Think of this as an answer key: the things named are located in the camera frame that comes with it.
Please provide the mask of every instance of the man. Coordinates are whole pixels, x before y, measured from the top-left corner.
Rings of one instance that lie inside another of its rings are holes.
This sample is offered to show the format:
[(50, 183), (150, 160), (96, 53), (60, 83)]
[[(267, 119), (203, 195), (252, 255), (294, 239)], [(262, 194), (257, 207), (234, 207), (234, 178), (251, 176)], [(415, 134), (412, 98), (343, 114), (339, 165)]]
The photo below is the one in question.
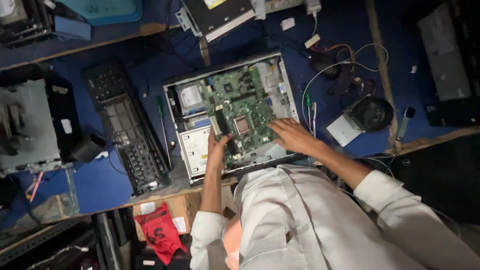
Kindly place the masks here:
[[(280, 165), (242, 177), (240, 269), (480, 269), (480, 258), (402, 183), (336, 153), (295, 120), (269, 124), (287, 150), (312, 156), (378, 215), (376, 224), (319, 170)], [(200, 211), (192, 228), (193, 270), (227, 269), (221, 216), (224, 147), (210, 133)]]

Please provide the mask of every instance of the hand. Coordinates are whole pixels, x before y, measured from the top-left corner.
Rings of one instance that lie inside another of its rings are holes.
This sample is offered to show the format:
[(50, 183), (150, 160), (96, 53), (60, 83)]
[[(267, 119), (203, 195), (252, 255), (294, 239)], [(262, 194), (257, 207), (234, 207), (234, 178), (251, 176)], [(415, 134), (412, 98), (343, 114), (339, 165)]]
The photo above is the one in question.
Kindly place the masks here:
[(268, 123), (267, 126), (280, 135), (280, 139), (276, 139), (274, 142), (286, 150), (311, 156), (314, 146), (321, 142), (312, 137), (293, 118), (275, 119)]
[(225, 167), (223, 157), (225, 154), (225, 145), (232, 138), (233, 134), (223, 136), (219, 142), (215, 141), (215, 132), (210, 128), (208, 136), (208, 159), (205, 169), (205, 179), (220, 178), (222, 169)]

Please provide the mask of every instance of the man's left hand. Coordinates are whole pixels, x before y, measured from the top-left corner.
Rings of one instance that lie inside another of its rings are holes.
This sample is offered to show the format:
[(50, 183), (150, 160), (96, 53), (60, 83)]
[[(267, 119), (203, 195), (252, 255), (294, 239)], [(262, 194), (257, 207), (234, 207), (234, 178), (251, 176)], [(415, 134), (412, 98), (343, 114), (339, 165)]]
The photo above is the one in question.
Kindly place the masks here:
[(210, 129), (208, 136), (208, 159), (205, 169), (205, 180), (220, 178), (222, 169), (225, 167), (223, 157), (225, 155), (225, 145), (233, 137), (232, 133), (224, 135), (219, 142), (215, 141), (215, 132)]

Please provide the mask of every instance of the cardboard box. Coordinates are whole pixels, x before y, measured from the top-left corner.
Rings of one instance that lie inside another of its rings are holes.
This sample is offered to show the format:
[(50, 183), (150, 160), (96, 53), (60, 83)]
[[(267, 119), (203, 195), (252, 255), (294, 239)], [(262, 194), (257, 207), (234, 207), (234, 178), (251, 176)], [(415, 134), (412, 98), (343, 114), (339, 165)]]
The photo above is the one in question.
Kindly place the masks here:
[[(200, 208), (201, 200), (201, 193), (195, 192), (165, 200), (142, 203), (133, 206), (133, 216), (136, 217), (142, 215), (143, 213), (153, 212), (165, 201), (168, 206), (170, 216), (174, 221), (173, 223), (177, 227), (177, 230), (179, 230), (179, 234), (187, 234), (192, 230), (193, 219)], [(137, 221), (135, 221), (135, 227), (137, 229), (138, 239), (140, 241), (145, 241), (144, 233), (142, 232), (142, 228)]]

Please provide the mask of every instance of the cpu socket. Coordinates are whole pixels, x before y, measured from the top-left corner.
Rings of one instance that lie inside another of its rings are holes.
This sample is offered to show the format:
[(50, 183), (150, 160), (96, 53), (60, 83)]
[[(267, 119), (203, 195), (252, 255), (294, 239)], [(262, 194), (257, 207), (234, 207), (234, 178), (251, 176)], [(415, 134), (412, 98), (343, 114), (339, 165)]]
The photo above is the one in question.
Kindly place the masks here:
[(243, 137), (250, 132), (250, 127), (248, 126), (248, 121), (245, 115), (241, 115), (233, 119), (233, 124), (235, 125), (235, 130), (240, 137)]

